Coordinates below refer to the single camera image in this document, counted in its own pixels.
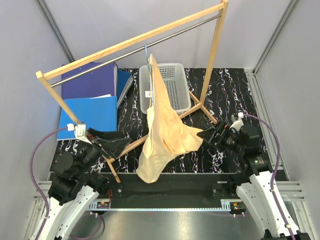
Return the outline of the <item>beige t shirt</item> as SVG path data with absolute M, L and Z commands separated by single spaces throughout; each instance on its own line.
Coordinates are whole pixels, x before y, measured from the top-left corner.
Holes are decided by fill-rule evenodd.
M 148 137 L 138 160 L 136 174 L 147 184 L 154 183 L 166 165 L 189 152 L 197 151 L 203 139 L 197 136 L 202 130 L 182 122 L 171 107 L 164 80 L 156 59 L 148 59 L 152 67 L 153 106 L 147 109 Z

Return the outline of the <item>light blue wire hanger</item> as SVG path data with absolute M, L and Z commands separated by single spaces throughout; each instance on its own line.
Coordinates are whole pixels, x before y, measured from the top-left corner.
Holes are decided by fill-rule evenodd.
M 152 80 L 152 66 L 150 65 L 150 61 L 148 58 L 148 46 L 147 43 L 145 43 L 144 45 L 144 50 L 145 50 L 145 57 L 146 57 L 146 61 L 147 61 L 147 68 L 149 71 L 149 85 L 150 85 L 150 98 L 151 98 L 151 102 L 150 102 L 150 106 L 153 107 L 154 106 L 154 94 L 153 94 L 153 80 Z

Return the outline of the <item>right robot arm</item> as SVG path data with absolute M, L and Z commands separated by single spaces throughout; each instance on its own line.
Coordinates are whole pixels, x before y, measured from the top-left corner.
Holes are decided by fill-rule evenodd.
M 310 239 L 295 223 L 279 193 L 276 171 L 262 155 L 257 127 L 240 120 L 232 125 L 219 121 L 197 136 L 211 147 L 237 156 L 241 172 L 230 177 L 227 192 L 241 199 L 263 240 Z

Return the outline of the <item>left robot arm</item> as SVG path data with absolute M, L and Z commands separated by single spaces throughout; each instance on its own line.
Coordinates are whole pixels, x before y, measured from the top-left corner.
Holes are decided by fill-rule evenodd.
M 67 151 L 56 156 L 52 168 L 55 178 L 47 195 L 35 180 L 34 160 L 30 159 L 30 178 L 45 204 L 45 212 L 31 236 L 32 240 L 68 239 L 90 203 L 108 193 L 109 180 L 92 171 L 92 166 L 99 157 L 119 158 L 131 142 L 131 138 L 121 131 L 98 131 L 86 128 L 84 123 L 69 123 L 64 129 L 88 145 L 80 157 Z

